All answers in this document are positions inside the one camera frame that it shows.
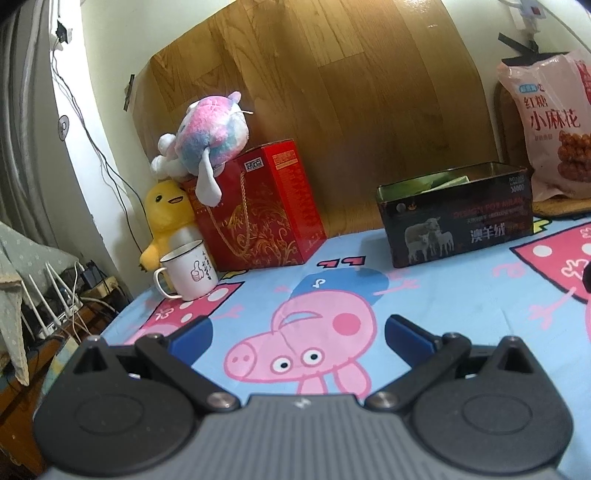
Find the mug handle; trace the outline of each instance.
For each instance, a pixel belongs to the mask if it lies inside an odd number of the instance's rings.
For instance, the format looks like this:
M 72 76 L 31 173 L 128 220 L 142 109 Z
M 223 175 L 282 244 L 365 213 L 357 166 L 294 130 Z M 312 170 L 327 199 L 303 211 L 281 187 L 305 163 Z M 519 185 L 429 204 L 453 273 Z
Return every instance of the mug handle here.
M 176 299 L 182 299 L 181 295 L 169 295 L 168 293 L 166 293 L 164 291 L 164 289 L 162 288 L 162 285 L 160 285 L 160 282 L 158 280 L 158 274 L 162 273 L 164 270 L 166 270 L 166 267 L 160 267 L 159 269 L 157 269 L 154 272 L 154 284 L 156 285 L 156 288 L 158 289 L 158 291 L 164 295 L 166 298 L 171 299 L 171 300 L 176 300 Z

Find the white mug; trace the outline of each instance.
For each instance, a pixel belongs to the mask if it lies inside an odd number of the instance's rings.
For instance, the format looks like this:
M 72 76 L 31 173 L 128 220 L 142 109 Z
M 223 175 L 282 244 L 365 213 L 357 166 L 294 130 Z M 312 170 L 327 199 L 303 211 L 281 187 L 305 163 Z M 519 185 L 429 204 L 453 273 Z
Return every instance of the white mug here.
M 209 261 L 203 240 L 175 248 L 163 256 L 160 263 L 164 266 L 154 272 L 154 283 L 166 298 L 185 301 L 199 299 L 217 285 L 217 274 Z M 158 274 L 165 270 L 178 295 L 169 295 L 160 285 Z

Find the black tin box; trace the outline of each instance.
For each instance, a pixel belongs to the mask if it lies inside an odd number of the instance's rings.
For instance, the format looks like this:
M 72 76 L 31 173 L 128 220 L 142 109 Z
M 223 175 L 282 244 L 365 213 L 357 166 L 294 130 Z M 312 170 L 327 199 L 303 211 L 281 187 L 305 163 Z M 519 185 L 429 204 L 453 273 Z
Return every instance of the black tin box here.
M 397 268 L 498 245 L 533 233 L 525 168 L 482 163 L 378 188 Z

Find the gold rope handle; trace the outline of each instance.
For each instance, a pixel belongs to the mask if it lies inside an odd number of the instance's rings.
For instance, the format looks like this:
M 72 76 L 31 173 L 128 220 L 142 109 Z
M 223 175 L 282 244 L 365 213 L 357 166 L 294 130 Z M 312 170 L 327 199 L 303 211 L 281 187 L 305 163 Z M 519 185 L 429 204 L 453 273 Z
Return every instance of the gold rope handle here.
M 244 172 L 240 173 L 240 190 L 242 192 L 242 208 L 244 210 L 244 220 L 246 223 L 246 245 L 244 246 L 242 251 L 237 252 L 234 249 L 234 247 L 230 244 L 230 242 L 228 242 L 225 235 L 220 230 L 220 227 L 218 227 L 216 219 L 213 217 L 211 208 L 208 207 L 207 205 L 205 206 L 205 208 L 207 209 L 207 212 L 209 214 L 209 218 L 211 218 L 213 225 L 215 226 L 220 237 L 222 237 L 223 242 L 226 244 L 226 246 L 228 247 L 230 252 L 232 252 L 236 257 L 239 257 L 239 258 L 242 257 L 246 253 L 246 251 L 250 247 L 250 243 L 251 243 L 251 223 L 248 220 L 248 207 L 246 206 L 246 189 L 244 188 Z

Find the red gift box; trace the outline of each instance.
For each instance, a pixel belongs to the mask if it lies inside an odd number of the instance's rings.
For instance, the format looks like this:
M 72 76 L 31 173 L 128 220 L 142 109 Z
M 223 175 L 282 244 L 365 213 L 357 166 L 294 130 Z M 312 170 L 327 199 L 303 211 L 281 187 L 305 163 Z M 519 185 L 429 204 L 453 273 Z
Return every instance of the red gift box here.
M 216 177 L 222 201 L 195 196 L 196 179 L 183 187 L 207 249 L 220 271 L 301 265 L 326 240 L 293 140 L 249 150 Z

